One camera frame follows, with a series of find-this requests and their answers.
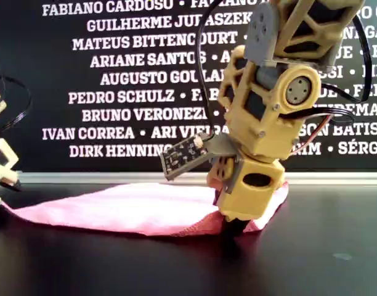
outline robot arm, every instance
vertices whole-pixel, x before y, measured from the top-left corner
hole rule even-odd
[[[201,20],[202,28],[220,2],[212,2]],[[225,108],[229,133],[196,135],[161,154],[166,178],[173,179],[212,159],[207,183],[216,189],[215,204],[225,220],[233,222],[231,225],[239,222],[242,230],[249,220],[260,218],[284,182],[285,169],[280,160],[297,152],[292,149],[299,142],[305,120],[323,117],[303,147],[327,123],[340,123],[335,115],[351,119],[342,121],[344,124],[354,119],[347,110],[314,107],[321,88],[332,89],[355,103],[369,97],[371,57],[362,24],[356,17],[363,4],[364,0],[270,0],[256,5],[246,43],[232,51],[220,85],[218,101]],[[360,35],[367,68],[360,101],[322,83],[318,74],[333,68],[343,31],[351,21]],[[200,62],[198,68],[211,124]]]
[[[0,96],[0,113],[6,108],[6,103],[1,100]],[[0,185],[10,189],[18,190],[20,182],[18,174],[13,171],[13,166],[18,162],[18,157],[10,148],[8,143],[0,138]]]

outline pink napkin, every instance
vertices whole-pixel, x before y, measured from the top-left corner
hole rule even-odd
[[[245,232],[262,230],[287,193],[285,183],[275,192],[264,216],[251,221]],[[199,236],[221,232],[223,217],[213,206],[214,196],[209,187],[137,183],[25,208],[3,206],[38,224],[146,236]]]

